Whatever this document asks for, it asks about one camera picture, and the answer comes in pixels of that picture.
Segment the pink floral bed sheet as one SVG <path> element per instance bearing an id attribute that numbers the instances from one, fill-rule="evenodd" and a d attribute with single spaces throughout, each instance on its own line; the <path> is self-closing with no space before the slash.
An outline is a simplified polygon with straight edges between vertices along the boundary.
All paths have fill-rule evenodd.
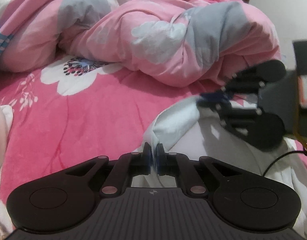
<path id="1" fill-rule="evenodd" d="M 0 177 L 0 201 L 19 185 L 97 155 L 117 159 L 142 144 L 153 120 L 174 103 L 217 88 L 200 80 L 182 88 L 142 72 L 97 63 L 74 74 L 65 56 L 27 73 L 0 72 L 0 105 L 13 114 Z"/>

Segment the cream sweater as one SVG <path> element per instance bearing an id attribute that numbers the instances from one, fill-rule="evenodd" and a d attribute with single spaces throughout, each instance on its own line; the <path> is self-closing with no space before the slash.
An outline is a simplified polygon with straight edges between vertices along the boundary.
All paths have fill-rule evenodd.
<path id="1" fill-rule="evenodd" d="M 9 105 L 0 105 L 0 167 L 4 160 L 12 121 L 12 107 Z"/>

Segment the pink grey blue duvet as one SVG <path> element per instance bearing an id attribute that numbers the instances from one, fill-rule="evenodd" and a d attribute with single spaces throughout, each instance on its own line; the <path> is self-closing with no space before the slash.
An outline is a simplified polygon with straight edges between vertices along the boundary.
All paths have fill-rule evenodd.
<path id="1" fill-rule="evenodd" d="M 0 70 L 34 70 L 59 51 L 173 87 L 222 85 L 281 58 L 273 23 L 242 0 L 0 0 Z"/>

